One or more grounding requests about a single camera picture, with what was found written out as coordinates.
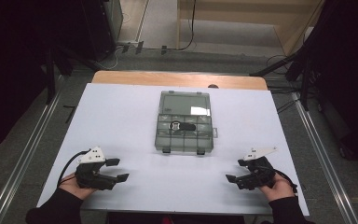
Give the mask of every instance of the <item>clear plastic box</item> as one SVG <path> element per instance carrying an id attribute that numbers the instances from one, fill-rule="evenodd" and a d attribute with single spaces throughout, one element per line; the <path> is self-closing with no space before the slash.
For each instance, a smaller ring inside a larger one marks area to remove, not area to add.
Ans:
<path id="1" fill-rule="evenodd" d="M 163 91 L 156 130 L 156 149 L 196 152 L 213 149 L 213 125 L 209 93 Z"/>

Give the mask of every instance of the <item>white table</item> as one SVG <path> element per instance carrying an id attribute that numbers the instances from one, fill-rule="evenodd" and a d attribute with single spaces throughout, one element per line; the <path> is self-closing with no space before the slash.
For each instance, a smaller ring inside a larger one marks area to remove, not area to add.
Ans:
<path id="1" fill-rule="evenodd" d="M 218 138 L 212 153 L 163 154 L 154 147 L 159 96 L 162 91 L 202 91 L 211 97 L 213 126 Z M 269 91 L 88 84 L 48 176 L 38 205 L 56 189 L 60 172 L 77 152 L 100 146 L 107 159 L 120 158 L 104 175 L 130 174 L 113 190 L 97 191 L 83 209 L 270 215 L 258 190 L 239 190 L 226 175 L 247 175 L 237 163 L 252 147 L 277 147 L 267 155 L 274 168 L 299 183 L 282 126 Z M 67 175 L 77 167 L 73 162 Z M 299 202 L 309 215 L 301 188 Z"/>

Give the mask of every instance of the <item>power cord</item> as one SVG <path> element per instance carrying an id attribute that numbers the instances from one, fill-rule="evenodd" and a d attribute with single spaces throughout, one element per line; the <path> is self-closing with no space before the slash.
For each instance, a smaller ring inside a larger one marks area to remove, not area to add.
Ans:
<path id="1" fill-rule="evenodd" d="M 117 48 L 116 50 L 115 50 L 115 58 L 116 58 L 116 63 L 115 63 L 115 65 L 113 66 L 113 67 L 105 67 L 104 65 L 102 65 L 102 64 L 100 64 L 100 63 L 98 63 L 98 62 L 95 62 L 96 64 L 98 64 L 101 68 L 104 68 L 104 69 L 107 69 L 107 70 L 112 70 L 112 69 L 114 69 L 117 65 L 118 65 L 118 56 L 117 56 L 117 52 L 120 50 L 120 49 L 123 49 L 123 47 L 120 47 L 120 48 Z"/>
<path id="2" fill-rule="evenodd" d="M 69 161 L 65 164 L 65 166 L 63 167 L 62 172 L 61 172 L 61 174 L 60 174 L 60 177 L 59 177 L 59 179 L 58 179 L 57 187 L 59 187 L 60 184 L 62 184 L 63 182 L 74 178 L 74 177 L 71 177 L 71 178 L 62 180 L 63 174 L 65 174 L 65 171 L 66 171 L 66 169 L 68 168 L 68 166 L 71 164 L 71 162 L 72 162 L 76 157 L 78 157 L 78 156 L 80 156 L 80 155 L 86 155 L 88 152 L 89 152 L 89 151 L 81 151 L 81 152 L 76 153 L 75 156 L 72 157 L 71 160 L 69 160 Z"/>
<path id="3" fill-rule="evenodd" d="M 269 89 L 271 94 L 288 94 L 296 91 L 301 91 L 301 89 L 293 87 L 279 87 L 267 85 L 267 88 Z"/>
<path id="4" fill-rule="evenodd" d="M 192 16 L 191 16 L 191 39 L 190 39 L 190 42 L 187 44 L 187 46 L 185 46 L 184 48 L 181 48 L 181 49 L 166 49 L 166 48 L 153 49 L 153 48 L 143 48 L 138 45 L 138 47 L 132 47 L 132 49 L 151 49 L 151 50 L 162 50 L 162 51 L 180 51 L 180 50 L 188 49 L 188 47 L 190 47 L 190 45 L 193 43 L 193 39 L 194 39 L 194 17 L 196 14 L 196 4 L 197 4 L 197 0 L 194 0 L 193 12 L 192 12 Z M 120 45 L 120 46 L 122 46 L 124 49 L 130 48 L 129 45 Z"/>
<path id="5" fill-rule="evenodd" d="M 300 99 L 296 99 L 294 101 L 289 101 L 286 104 L 280 106 L 277 108 L 277 112 L 278 114 L 281 114 L 283 111 L 287 110 L 289 107 L 291 107 L 292 105 L 294 105 L 297 101 L 299 101 Z"/>
<path id="6" fill-rule="evenodd" d="M 277 58 L 277 57 L 284 57 L 284 59 L 287 58 L 285 55 L 281 55 L 281 54 L 277 54 L 277 55 L 274 55 L 274 56 L 272 56 L 272 57 L 269 57 L 269 58 L 267 59 L 267 61 L 266 61 L 266 67 L 269 67 L 269 61 L 270 61 L 271 59 Z M 289 68 L 286 67 L 286 64 L 285 64 L 283 67 L 286 69 L 286 72 L 287 72 L 287 70 L 289 70 Z M 286 72 L 280 73 L 280 72 L 275 72 L 275 71 L 273 71 L 273 73 L 275 73 L 275 74 L 277 74 L 277 75 L 286 75 Z"/>
<path id="7" fill-rule="evenodd" d="M 124 12 L 122 14 L 123 14 L 123 16 L 126 15 L 126 16 L 129 17 L 126 21 L 123 21 L 123 23 L 127 23 L 127 22 L 129 22 L 131 20 L 131 16 L 129 14 L 124 13 Z"/>

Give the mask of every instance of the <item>black cable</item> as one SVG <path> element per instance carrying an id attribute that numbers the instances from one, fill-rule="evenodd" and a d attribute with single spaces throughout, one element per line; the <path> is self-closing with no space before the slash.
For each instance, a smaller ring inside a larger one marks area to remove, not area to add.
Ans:
<path id="1" fill-rule="evenodd" d="M 184 50 L 187 49 L 188 47 L 190 47 L 190 45 L 193 43 L 193 39 L 194 39 L 194 18 L 195 18 L 195 14 L 196 14 L 196 3 L 197 0 L 194 0 L 194 4 L 193 4 L 193 14 L 192 14 L 192 18 L 191 18 L 191 39 L 190 42 L 188 42 L 188 45 L 184 48 L 181 49 L 152 49 L 152 50 L 173 50 L 173 51 L 180 51 L 180 50 Z"/>
<path id="2" fill-rule="evenodd" d="M 73 178 L 75 178 L 75 176 L 72 176 L 72 177 L 69 177 L 69 178 L 67 178 L 67 179 L 64 179 L 63 181 L 60 182 L 60 185 L 61 185 L 63 182 L 68 181 L 68 180 L 73 179 Z"/>
<path id="3" fill-rule="evenodd" d="M 281 55 L 281 54 L 278 54 L 278 55 L 274 55 L 274 56 L 272 56 L 272 57 L 269 57 L 269 58 L 267 59 L 267 61 L 266 61 L 266 67 L 269 67 L 269 61 L 270 61 L 271 59 L 276 58 L 276 57 L 281 57 L 281 56 L 283 56 L 284 59 L 287 58 L 287 56 Z M 286 72 L 287 72 L 287 70 L 289 70 L 289 68 L 286 67 L 286 64 L 285 64 L 283 67 L 286 69 Z M 286 72 L 284 72 L 284 73 L 279 73 L 279 72 L 275 72 L 275 71 L 272 71 L 272 72 L 275 73 L 275 74 L 277 74 L 277 75 L 286 75 Z"/>
<path id="4" fill-rule="evenodd" d="M 76 157 L 78 157 L 78 156 L 80 156 L 80 155 L 85 155 L 85 154 L 87 154 L 88 152 L 89 152 L 89 151 L 81 151 L 81 152 L 78 152 L 78 153 L 75 154 L 74 157 L 71 158 L 71 160 L 69 160 L 69 161 L 66 163 L 66 165 L 63 167 L 62 172 L 61 172 L 61 174 L 60 174 L 60 177 L 59 177 L 59 179 L 58 179 L 57 187 L 59 187 L 60 184 L 63 182 L 63 181 L 62 181 L 63 174 L 65 174 L 65 171 L 66 171 L 66 169 L 68 168 L 68 166 L 71 164 L 71 162 L 72 162 Z"/>
<path id="5" fill-rule="evenodd" d="M 271 92 L 271 94 L 288 94 L 288 93 L 293 93 L 293 92 L 297 92 L 297 91 L 301 91 L 301 89 L 296 89 L 296 88 L 281 88 L 279 90 L 279 88 L 276 88 L 277 90 L 273 90 L 274 88 L 268 87 L 269 90 Z"/>
<path id="6" fill-rule="evenodd" d="M 267 85 L 268 88 L 272 88 L 272 89 L 294 89 L 293 87 L 290 86 L 271 86 L 271 85 Z"/>
<path id="7" fill-rule="evenodd" d="M 299 99 L 293 100 L 293 101 L 289 101 L 284 105 L 281 105 L 280 107 L 277 108 L 277 112 L 278 114 L 282 113 L 283 111 L 285 111 L 286 109 L 288 109 L 290 106 L 294 105 L 295 102 L 299 101 Z"/>

